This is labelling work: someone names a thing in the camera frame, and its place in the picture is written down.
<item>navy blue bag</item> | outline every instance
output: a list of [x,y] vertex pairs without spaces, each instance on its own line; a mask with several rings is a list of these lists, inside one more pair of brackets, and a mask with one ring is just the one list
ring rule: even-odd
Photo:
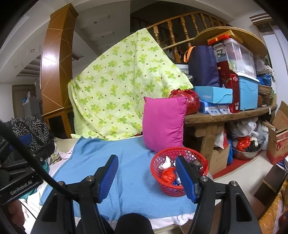
[[212,47],[191,47],[185,52],[184,62],[188,63],[189,75],[194,77],[194,86],[220,86],[217,62]]

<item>metal screw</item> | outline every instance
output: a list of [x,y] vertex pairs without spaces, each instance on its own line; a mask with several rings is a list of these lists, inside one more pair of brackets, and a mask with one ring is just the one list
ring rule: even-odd
[[86,177],[86,180],[87,180],[87,181],[92,181],[92,180],[94,180],[94,176],[92,176],[92,175],[87,176],[87,177]]
[[231,181],[231,185],[232,185],[232,186],[238,186],[238,182],[235,181],[235,180],[232,180],[232,181]]
[[202,180],[203,182],[206,182],[206,181],[208,181],[208,177],[207,176],[201,176],[200,180]]

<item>white tissue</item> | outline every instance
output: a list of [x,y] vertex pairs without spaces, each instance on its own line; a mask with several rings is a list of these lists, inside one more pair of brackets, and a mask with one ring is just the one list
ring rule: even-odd
[[171,159],[168,156],[166,156],[165,162],[159,166],[159,169],[165,170],[168,167],[171,167]]
[[[180,155],[181,155],[181,154],[179,154],[179,156],[180,156]],[[176,167],[176,160],[174,161],[173,166]]]
[[181,184],[181,180],[180,180],[180,177],[179,177],[178,173],[175,172],[175,174],[176,174],[176,183],[177,184]]

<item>wooden bench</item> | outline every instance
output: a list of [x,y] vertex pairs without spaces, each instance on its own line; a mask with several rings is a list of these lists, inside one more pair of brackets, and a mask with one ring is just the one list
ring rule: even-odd
[[259,107],[254,110],[241,111],[234,114],[216,115],[211,116],[209,114],[196,113],[193,115],[185,116],[185,126],[195,127],[195,136],[203,137],[200,153],[210,160],[213,152],[215,136],[217,133],[222,132],[225,122],[241,120],[245,118],[261,116],[271,112],[274,116],[277,105],[271,105],[267,107]]

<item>red rug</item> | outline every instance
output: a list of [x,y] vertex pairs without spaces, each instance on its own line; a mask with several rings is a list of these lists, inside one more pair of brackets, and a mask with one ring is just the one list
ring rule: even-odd
[[231,163],[229,166],[227,166],[227,167],[226,167],[225,169],[223,169],[222,171],[219,171],[219,172],[216,173],[215,175],[212,175],[212,176],[213,176],[213,179],[216,179],[216,178],[218,178],[218,177],[221,177],[221,176],[223,176],[223,175],[226,175],[226,174],[228,174],[228,173],[236,170],[237,168],[241,167],[243,164],[245,164],[245,163],[247,163],[247,162],[249,162],[249,161],[251,161],[251,159],[250,159],[250,160],[240,160],[240,159],[237,159],[237,158],[233,158],[233,161],[232,161],[232,163]]

